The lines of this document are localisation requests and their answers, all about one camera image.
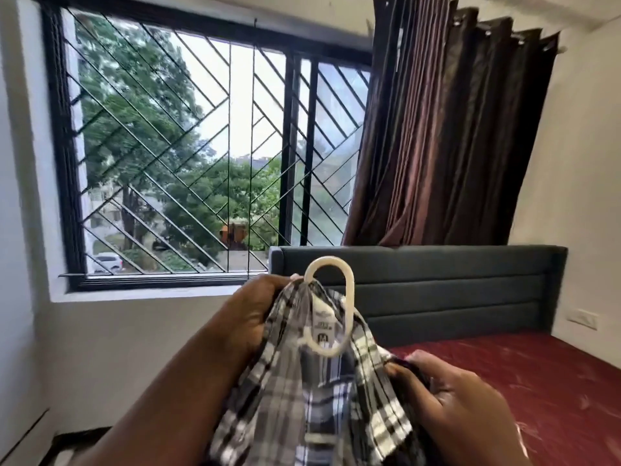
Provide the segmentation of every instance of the window frame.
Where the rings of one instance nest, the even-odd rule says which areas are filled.
[[[284,114],[283,114],[283,151],[280,196],[284,205],[279,212],[278,244],[286,245],[283,237],[291,240],[291,222],[293,208],[293,192],[286,198],[283,194],[290,190],[295,179],[295,167],[292,163],[295,151],[291,150],[292,137],[295,136],[297,124],[295,117],[298,110],[293,107],[296,90],[299,91],[299,75],[301,59],[311,61],[311,68],[316,70],[320,62],[337,62],[342,66],[353,66],[370,70],[371,51],[358,50],[345,46],[332,45],[322,41],[314,41],[295,35],[284,34],[273,30],[257,28],[250,25],[208,17],[175,8],[158,6],[136,0],[41,0],[43,46],[50,93],[50,115],[55,153],[55,164],[58,180],[58,196],[60,202],[63,244],[65,247],[66,274],[69,291],[96,291],[113,289],[145,289],[145,288],[179,288],[190,286],[220,286],[242,284],[254,274],[262,272],[234,273],[203,273],[203,274],[142,274],[128,276],[92,276],[87,275],[86,249],[82,229],[82,203],[78,183],[78,163],[72,133],[71,99],[66,70],[66,51],[64,46],[63,16],[64,8],[75,8],[87,12],[96,12],[112,17],[124,18],[138,23],[147,23],[156,27],[174,29],[187,33],[195,33],[223,41],[243,43],[248,46],[274,49],[286,57],[284,83]],[[317,95],[315,89],[310,96]],[[315,118],[309,115],[309,124]],[[312,157],[312,140],[307,143],[306,155]],[[311,175],[304,180],[304,204],[309,205]],[[302,219],[302,230],[308,229],[308,215]],[[300,238],[300,245],[306,244],[306,238]]]

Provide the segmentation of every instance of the forearm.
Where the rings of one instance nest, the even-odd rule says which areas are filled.
[[[245,366],[218,317],[200,329],[78,466],[196,466]]]

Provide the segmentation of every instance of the shirt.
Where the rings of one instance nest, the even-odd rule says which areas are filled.
[[[383,368],[387,355],[358,312],[341,355],[323,358],[298,344],[304,326],[312,325],[313,294],[344,320],[342,296],[318,282],[291,282],[282,290],[258,355],[225,402],[204,463],[379,465],[399,449],[410,464],[423,465],[411,414]],[[342,342],[341,330],[336,339]]]

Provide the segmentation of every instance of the headboard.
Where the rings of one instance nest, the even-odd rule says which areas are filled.
[[[378,343],[395,347],[519,330],[549,332],[567,249],[272,247],[269,272],[304,274],[310,262],[324,255],[352,267],[356,308]],[[337,268],[321,268],[315,277],[345,291]]]

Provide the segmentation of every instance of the window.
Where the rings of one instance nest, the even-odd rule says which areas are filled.
[[[340,243],[369,52],[131,0],[42,6],[71,289],[243,282],[271,245]]]

